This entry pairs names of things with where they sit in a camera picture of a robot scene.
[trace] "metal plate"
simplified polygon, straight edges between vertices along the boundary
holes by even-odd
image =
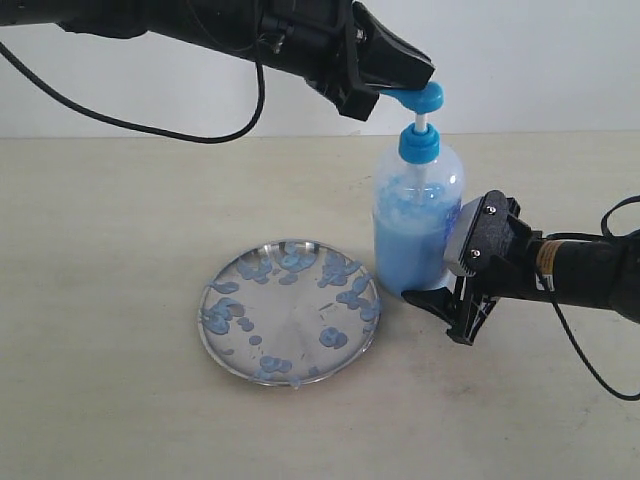
[[[283,240],[240,255],[207,285],[198,328],[231,373],[298,388],[362,355],[379,319],[380,297],[360,262],[318,242]]]

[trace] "plastic bottle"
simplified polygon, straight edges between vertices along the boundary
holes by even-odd
[[[375,175],[374,245],[380,284],[400,297],[448,283],[443,256],[462,204],[464,168],[440,143],[427,113],[442,107],[437,83],[422,91],[382,92],[416,113],[416,122],[381,158]]]

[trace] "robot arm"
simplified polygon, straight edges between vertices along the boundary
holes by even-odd
[[[304,78],[340,115],[361,121],[380,90],[421,90],[435,70],[352,0],[0,2],[0,26],[40,23],[118,39],[154,32],[252,61],[257,38],[264,65]]]

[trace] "beige table surface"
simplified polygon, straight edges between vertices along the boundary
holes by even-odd
[[[640,192],[640,133],[446,140],[467,200],[502,189],[548,233],[597,232]],[[371,174],[394,141],[1,141],[0,479],[637,478],[640,405],[596,384],[548,305],[503,301],[469,348],[385,297],[372,349],[297,392],[208,357],[197,303],[236,253],[306,237],[374,267]],[[567,313],[640,389],[640,327]]]

